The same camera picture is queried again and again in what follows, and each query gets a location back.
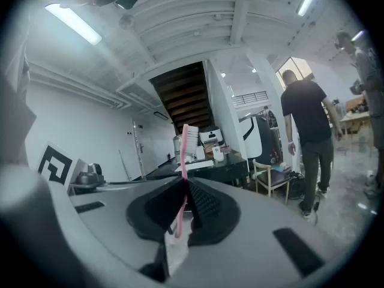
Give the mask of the clear plastic water jug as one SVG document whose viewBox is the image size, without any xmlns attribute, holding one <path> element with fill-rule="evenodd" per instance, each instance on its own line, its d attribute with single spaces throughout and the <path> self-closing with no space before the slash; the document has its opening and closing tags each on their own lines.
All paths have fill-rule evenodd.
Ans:
<svg viewBox="0 0 384 288">
<path fill-rule="evenodd" d="M 199 128 L 188 125 L 187 153 L 185 156 L 186 163 L 191 163 L 194 161 L 194 158 L 196 156 L 198 141 L 199 141 Z M 178 164 L 181 163 L 181 142 L 182 142 L 182 134 L 177 135 L 173 138 L 175 159 Z"/>
</svg>

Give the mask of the white round appliance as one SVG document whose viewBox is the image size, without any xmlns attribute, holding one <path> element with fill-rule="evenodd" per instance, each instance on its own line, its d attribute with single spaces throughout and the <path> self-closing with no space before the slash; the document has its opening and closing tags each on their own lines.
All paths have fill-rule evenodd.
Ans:
<svg viewBox="0 0 384 288">
<path fill-rule="evenodd" d="M 225 142 L 221 130 L 217 126 L 210 126 L 199 131 L 200 143 L 205 146 L 210 143 L 215 143 L 217 146 L 224 146 Z"/>
</svg>

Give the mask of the large open cardboard box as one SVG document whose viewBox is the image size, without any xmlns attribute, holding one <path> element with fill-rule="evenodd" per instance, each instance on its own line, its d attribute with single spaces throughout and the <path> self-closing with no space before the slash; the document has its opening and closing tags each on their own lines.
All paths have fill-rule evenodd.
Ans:
<svg viewBox="0 0 384 288">
<path fill-rule="evenodd" d="M 212 152 L 212 148 L 214 146 L 217 146 L 217 145 L 216 144 L 210 144 L 210 145 L 206 145 L 203 148 L 204 153 L 205 153 L 205 158 L 207 160 L 215 160 L 213 152 Z M 236 157 L 240 157 L 241 156 L 239 152 L 232 150 L 229 145 L 224 145 L 224 146 L 220 147 L 220 150 L 224 154 L 224 159 L 232 157 L 232 156 L 236 156 Z"/>
</svg>

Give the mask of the white door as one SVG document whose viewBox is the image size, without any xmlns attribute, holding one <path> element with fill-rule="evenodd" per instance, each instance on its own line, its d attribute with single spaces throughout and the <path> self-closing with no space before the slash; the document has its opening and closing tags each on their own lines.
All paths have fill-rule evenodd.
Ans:
<svg viewBox="0 0 384 288">
<path fill-rule="evenodd" d="M 146 179 L 146 176 L 150 173 L 151 168 L 151 159 L 147 147 L 147 136 L 143 129 L 143 125 L 138 123 L 135 119 L 133 120 L 133 130 L 142 179 Z"/>
</svg>

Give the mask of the white black floor machine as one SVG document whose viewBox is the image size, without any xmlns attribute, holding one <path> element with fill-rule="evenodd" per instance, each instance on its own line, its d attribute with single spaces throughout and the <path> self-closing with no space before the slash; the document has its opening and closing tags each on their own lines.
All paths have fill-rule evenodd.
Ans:
<svg viewBox="0 0 384 288">
<path fill-rule="evenodd" d="M 239 120 L 250 167 L 253 160 L 275 165 L 283 160 L 278 127 L 271 127 L 263 114 L 249 115 Z"/>
</svg>

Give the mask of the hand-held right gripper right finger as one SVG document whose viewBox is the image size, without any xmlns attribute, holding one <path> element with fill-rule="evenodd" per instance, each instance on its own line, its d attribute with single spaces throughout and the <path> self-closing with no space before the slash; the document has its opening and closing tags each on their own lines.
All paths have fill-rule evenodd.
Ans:
<svg viewBox="0 0 384 288">
<path fill-rule="evenodd" d="M 302 275 L 288 255 L 295 251 L 306 262 L 305 249 L 284 241 L 290 229 L 318 257 L 320 269 L 339 253 L 335 242 L 297 212 L 262 194 L 216 181 L 200 182 L 232 197 L 240 209 L 238 225 L 215 245 L 191 247 L 187 258 L 167 280 L 169 288 L 293 288 Z"/>
</svg>

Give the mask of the white rectangular sink basin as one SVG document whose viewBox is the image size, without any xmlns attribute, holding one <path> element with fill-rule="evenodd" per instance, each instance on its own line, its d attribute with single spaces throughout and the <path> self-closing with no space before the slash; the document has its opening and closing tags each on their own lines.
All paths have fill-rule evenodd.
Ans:
<svg viewBox="0 0 384 288">
<path fill-rule="evenodd" d="M 189 171 L 189 170 L 196 170 L 196 169 L 201 169 L 205 167 L 212 167 L 213 165 L 214 165 L 214 162 L 212 160 L 206 160 L 206 161 L 188 163 L 185 165 L 185 168 L 187 171 Z"/>
</svg>

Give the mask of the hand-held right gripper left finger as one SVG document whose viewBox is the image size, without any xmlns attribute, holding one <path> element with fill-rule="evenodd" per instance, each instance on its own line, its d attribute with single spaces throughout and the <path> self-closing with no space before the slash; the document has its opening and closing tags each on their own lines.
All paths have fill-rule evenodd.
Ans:
<svg viewBox="0 0 384 288">
<path fill-rule="evenodd" d="M 79 196 L 69 196 L 57 182 L 49 183 L 61 232 L 84 268 L 88 284 L 167 282 L 165 246 L 138 237 L 126 213 L 134 199 L 175 180 L 138 182 Z"/>
</svg>

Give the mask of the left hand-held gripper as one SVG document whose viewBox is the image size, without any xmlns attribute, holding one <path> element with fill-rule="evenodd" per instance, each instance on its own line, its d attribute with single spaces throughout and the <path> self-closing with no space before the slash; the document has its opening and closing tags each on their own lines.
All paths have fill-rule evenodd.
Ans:
<svg viewBox="0 0 384 288">
<path fill-rule="evenodd" d="M 47 142 L 37 171 L 48 181 L 63 185 L 70 196 L 87 194 L 106 185 L 101 166 L 73 158 L 52 142 Z"/>
</svg>

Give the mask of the person's light shirt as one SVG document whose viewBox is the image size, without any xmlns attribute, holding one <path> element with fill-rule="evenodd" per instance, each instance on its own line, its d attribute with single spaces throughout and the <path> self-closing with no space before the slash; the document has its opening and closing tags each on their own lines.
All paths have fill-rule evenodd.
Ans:
<svg viewBox="0 0 384 288">
<path fill-rule="evenodd" d="M 0 70 L 24 102 L 30 82 L 29 64 L 26 58 L 29 22 L 29 12 L 18 11 L 8 21 L 0 49 Z"/>
</svg>

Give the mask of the wooden chair brown seat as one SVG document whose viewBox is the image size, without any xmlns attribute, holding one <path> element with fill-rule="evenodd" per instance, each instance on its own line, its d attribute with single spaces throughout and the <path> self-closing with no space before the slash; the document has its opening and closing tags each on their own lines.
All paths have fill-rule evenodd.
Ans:
<svg viewBox="0 0 384 288">
<path fill-rule="evenodd" d="M 274 190 L 286 186 L 285 204 L 287 204 L 290 190 L 289 176 L 285 175 L 283 172 L 272 169 L 271 165 L 258 163 L 255 159 L 253 159 L 253 167 L 255 191 L 258 193 L 259 186 L 262 186 L 268 191 L 268 197 L 271 197 Z"/>
</svg>

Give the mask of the black metal railing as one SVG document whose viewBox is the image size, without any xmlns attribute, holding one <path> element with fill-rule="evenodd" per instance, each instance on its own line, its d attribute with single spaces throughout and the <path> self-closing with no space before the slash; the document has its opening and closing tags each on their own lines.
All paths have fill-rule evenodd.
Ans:
<svg viewBox="0 0 384 288">
<path fill-rule="evenodd" d="M 267 101 L 267 100 L 269 100 L 269 98 L 266 91 L 260 91 L 260 92 L 232 97 L 232 102 L 234 106 L 254 104 L 254 103 L 259 103 L 261 101 Z"/>
</svg>

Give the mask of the dark wooden staircase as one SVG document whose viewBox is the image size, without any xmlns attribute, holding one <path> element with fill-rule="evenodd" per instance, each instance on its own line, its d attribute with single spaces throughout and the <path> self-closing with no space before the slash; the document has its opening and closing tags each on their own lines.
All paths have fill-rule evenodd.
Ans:
<svg viewBox="0 0 384 288">
<path fill-rule="evenodd" d="M 202 62 L 168 71 L 150 80 L 176 134 L 184 124 L 206 128 L 214 124 Z"/>
</svg>

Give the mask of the pink toothbrush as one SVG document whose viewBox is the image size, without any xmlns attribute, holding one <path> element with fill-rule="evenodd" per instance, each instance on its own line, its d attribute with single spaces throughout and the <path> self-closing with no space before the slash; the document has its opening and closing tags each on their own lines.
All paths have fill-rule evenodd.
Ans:
<svg viewBox="0 0 384 288">
<path fill-rule="evenodd" d="M 184 124 L 183 132 L 182 132 L 182 142 L 181 142 L 181 173 L 183 178 L 184 199 L 176 218 L 177 227 L 176 227 L 175 237 L 177 239 L 179 239 L 182 236 L 182 222 L 184 218 L 184 209 L 187 204 L 187 195 L 185 193 L 185 185 L 187 182 L 187 170 L 185 165 L 185 156 L 187 153 L 187 142 L 188 142 L 188 125 Z"/>
</svg>

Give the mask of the light wooden table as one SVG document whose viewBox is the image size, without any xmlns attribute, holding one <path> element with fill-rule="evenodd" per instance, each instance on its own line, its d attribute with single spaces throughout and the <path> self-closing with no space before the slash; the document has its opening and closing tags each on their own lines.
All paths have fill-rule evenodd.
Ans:
<svg viewBox="0 0 384 288">
<path fill-rule="evenodd" d="M 373 148 L 373 131 L 371 129 L 371 120 L 368 112 L 363 113 L 348 113 L 340 120 L 340 126 L 345 132 L 345 141 L 352 144 L 353 141 L 353 131 L 348 133 L 348 129 L 351 129 L 354 125 L 362 125 L 363 127 L 368 128 L 368 146 L 370 152 Z"/>
</svg>

